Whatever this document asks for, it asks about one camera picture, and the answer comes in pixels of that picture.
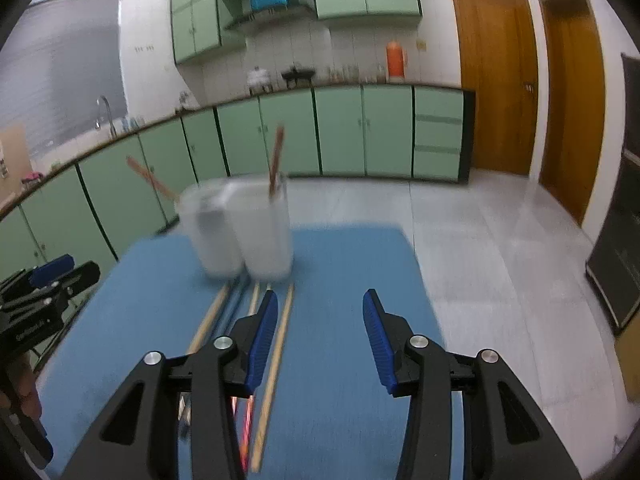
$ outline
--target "white tile wall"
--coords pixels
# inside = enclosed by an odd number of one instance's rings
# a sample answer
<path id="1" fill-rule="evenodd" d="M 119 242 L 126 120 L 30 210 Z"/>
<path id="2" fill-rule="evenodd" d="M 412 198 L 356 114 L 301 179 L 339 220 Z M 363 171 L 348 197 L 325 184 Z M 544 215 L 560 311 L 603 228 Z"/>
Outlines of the white tile wall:
<path id="1" fill-rule="evenodd" d="M 200 104 L 246 92 L 246 72 L 255 65 L 270 70 L 277 86 L 279 72 L 294 61 L 315 66 L 320 76 L 326 67 L 357 63 L 361 75 L 385 62 L 384 46 L 398 40 L 408 51 L 407 76 L 436 84 L 460 85 L 460 51 L 453 0 L 421 0 L 424 17 L 414 30 L 356 28 L 329 31 L 308 18 L 282 25 L 247 41 L 247 50 L 229 54 L 202 67 L 177 70 L 173 63 L 168 0 L 122 0 L 122 71 L 130 114 L 147 121 L 170 114 L 178 94 L 191 89 Z M 538 48 L 538 123 L 530 177 L 538 179 L 545 144 L 548 113 L 546 43 L 539 0 L 529 0 Z M 628 33 L 606 0 L 591 0 L 606 68 L 606 117 L 598 174 L 583 229 L 595 240 L 604 220 L 620 161 L 624 125 L 624 85 L 620 53 L 636 56 Z M 418 52 L 415 40 L 427 43 Z M 152 45 L 153 50 L 135 52 Z"/>

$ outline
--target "gray floor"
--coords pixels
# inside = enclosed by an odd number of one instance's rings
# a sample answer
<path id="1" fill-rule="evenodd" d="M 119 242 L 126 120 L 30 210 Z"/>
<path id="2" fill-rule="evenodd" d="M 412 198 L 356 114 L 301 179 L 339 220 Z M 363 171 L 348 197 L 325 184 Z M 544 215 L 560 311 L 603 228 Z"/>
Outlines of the gray floor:
<path id="1" fill-rule="evenodd" d="M 289 183 L 294 226 L 385 222 L 415 250 L 447 349 L 494 348 L 583 476 L 640 416 L 627 402 L 606 318 L 584 278 L 592 244 L 526 178 L 472 172 L 468 187 L 370 180 Z"/>

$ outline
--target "orange bottle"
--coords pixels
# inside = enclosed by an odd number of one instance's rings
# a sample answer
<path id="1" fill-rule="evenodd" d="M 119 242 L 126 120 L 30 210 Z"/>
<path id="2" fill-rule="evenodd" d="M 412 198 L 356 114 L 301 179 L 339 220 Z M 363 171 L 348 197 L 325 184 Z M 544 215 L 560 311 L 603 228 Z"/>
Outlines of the orange bottle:
<path id="1" fill-rule="evenodd" d="M 406 51 L 400 43 L 391 41 L 386 44 L 386 69 L 389 72 L 389 81 L 404 79 L 406 62 Z"/>

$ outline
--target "blue tablecloth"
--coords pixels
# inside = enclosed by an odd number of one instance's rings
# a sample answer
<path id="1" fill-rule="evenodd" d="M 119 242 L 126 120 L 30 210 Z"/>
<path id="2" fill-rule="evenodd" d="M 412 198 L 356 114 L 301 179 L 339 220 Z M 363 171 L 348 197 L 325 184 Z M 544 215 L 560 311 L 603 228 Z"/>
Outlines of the blue tablecloth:
<path id="1" fill-rule="evenodd" d="M 262 470 L 250 476 L 391 480 L 408 399 L 393 399 L 380 385 L 362 321 L 362 295 L 375 288 L 388 312 L 442 343 L 412 248 L 391 227 L 297 230 L 293 236 L 289 281 L 296 292 Z M 289 281 L 274 285 L 280 309 Z M 42 422 L 55 453 L 46 469 L 52 478 L 60 475 L 89 424 L 147 351 L 184 354 L 222 284 L 204 274 L 181 235 L 133 245 L 39 377 Z M 245 296 L 239 316 L 248 309 L 250 293 Z M 263 389 L 257 392 L 255 422 Z M 451 478 L 458 480 L 462 410 L 457 396 L 452 444 Z M 180 478 L 189 476 L 188 449 L 182 443 Z"/>

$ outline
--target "silver bolt head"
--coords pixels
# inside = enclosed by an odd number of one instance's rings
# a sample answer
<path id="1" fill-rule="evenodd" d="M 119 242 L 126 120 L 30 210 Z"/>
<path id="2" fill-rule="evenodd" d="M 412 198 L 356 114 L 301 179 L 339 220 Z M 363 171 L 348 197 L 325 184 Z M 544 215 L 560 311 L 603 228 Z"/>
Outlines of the silver bolt head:
<path id="1" fill-rule="evenodd" d="M 414 348 L 424 348 L 429 344 L 429 340 L 423 335 L 414 335 L 409 339 L 409 344 Z"/>
<path id="2" fill-rule="evenodd" d="M 145 355 L 145 364 L 148 365 L 157 365 L 162 359 L 162 354 L 160 352 L 149 352 Z"/>
<path id="3" fill-rule="evenodd" d="M 213 342 L 218 350 L 226 350 L 234 343 L 234 340 L 226 335 L 222 335 Z"/>
<path id="4" fill-rule="evenodd" d="M 480 357 L 482 358 L 482 361 L 484 361 L 485 363 L 496 363 L 500 358 L 500 356 L 495 350 L 482 350 Z"/>

